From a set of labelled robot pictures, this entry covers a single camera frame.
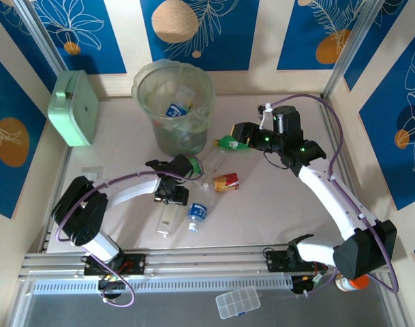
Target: mint green case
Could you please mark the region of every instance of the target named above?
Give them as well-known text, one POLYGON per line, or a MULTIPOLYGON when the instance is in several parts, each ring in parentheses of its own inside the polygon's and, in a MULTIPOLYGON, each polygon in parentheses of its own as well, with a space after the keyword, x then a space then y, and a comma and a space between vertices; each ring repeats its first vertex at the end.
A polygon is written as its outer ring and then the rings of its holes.
POLYGON ((69 146, 92 144, 98 108, 98 98, 84 70, 59 74, 48 106, 48 118, 69 146))

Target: trash can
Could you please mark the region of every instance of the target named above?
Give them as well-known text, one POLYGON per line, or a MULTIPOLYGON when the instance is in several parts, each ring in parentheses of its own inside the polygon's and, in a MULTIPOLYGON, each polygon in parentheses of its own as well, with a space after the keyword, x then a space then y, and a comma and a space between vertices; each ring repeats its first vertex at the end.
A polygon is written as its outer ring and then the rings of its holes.
POLYGON ((163 152, 171 156, 195 155, 202 150, 215 102, 213 83, 206 72, 178 61, 155 61, 136 74, 132 97, 150 118, 163 152), (182 87, 193 91, 190 108, 183 115, 169 116, 170 106, 182 87))

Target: trash in can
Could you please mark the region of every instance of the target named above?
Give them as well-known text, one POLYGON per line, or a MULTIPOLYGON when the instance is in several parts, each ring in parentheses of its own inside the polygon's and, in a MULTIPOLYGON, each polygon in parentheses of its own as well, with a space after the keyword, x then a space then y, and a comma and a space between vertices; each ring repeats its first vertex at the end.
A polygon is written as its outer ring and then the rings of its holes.
POLYGON ((150 118, 163 152, 174 156, 202 150, 215 102, 206 72, 178 61, 155 61, 136 74, 132 97, 150 118))

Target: gray floor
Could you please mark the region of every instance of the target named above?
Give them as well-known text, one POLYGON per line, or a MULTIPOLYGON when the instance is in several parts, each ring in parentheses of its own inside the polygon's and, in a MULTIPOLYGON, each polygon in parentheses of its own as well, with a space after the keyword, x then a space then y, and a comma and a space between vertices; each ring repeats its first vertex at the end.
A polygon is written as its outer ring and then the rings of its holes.
POLYGON ((290 291, 258 293, 261 306, 222 320, 215 297, 224 292, 138 293, 128 309, 105 305, 99 295, 38 295, 32 298, 29 327, 149 326, 391 326, 379 290, 343 293, 330 285, 309 298, 281 299, 290 291))

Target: ventilation grille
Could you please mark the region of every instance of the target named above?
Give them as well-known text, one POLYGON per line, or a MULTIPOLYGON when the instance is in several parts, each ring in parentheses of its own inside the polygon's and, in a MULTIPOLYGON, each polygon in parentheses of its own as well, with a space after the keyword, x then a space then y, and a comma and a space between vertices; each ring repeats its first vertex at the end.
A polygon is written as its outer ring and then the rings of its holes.
MULTIPOLYGON (((257 290, 290 290, 290 276, 208 279, 147 279, 130 281, 136 292, 212 292, 254 286, 257 290)), ((37 281, 34 294, 88 294, 97 291, 97 281, 37 281)))

